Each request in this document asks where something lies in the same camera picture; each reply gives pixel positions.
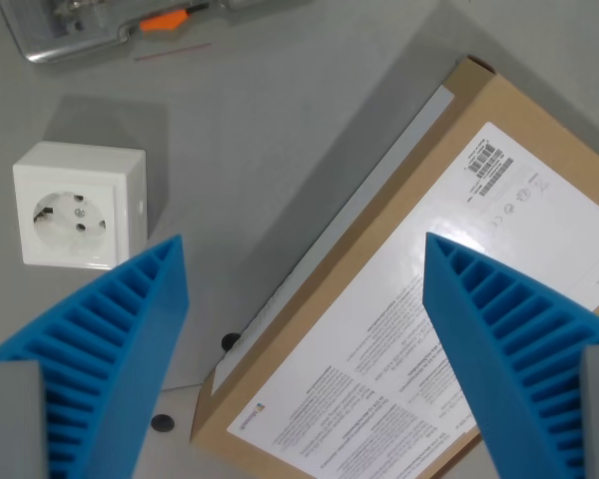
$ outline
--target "socket hole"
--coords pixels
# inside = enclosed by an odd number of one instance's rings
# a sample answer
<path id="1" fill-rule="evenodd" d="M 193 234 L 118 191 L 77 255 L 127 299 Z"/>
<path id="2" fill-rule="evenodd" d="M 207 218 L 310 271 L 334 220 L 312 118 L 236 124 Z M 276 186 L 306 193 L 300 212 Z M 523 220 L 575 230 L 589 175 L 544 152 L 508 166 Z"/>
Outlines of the socket hole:
<path id="1" fill-rule="evenodd" d="M 40 246 L 55 256 L 102 257 L 105 220 L 94 199 L 74 192 L 57 192 L 41 198 L 32 209 L 34 232 Z"/>

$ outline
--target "power outlet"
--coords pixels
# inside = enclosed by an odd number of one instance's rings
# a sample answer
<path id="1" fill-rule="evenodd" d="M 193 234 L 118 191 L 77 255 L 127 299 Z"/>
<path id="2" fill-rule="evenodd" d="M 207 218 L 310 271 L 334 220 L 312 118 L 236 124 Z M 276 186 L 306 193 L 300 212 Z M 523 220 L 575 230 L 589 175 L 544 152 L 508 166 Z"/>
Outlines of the power outlet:
<path id="1" fill-rule="evenodd" d="M 42 142 L 13 166 L 27 264 L 110 269 L 147 243 L 145 152 Z"/>

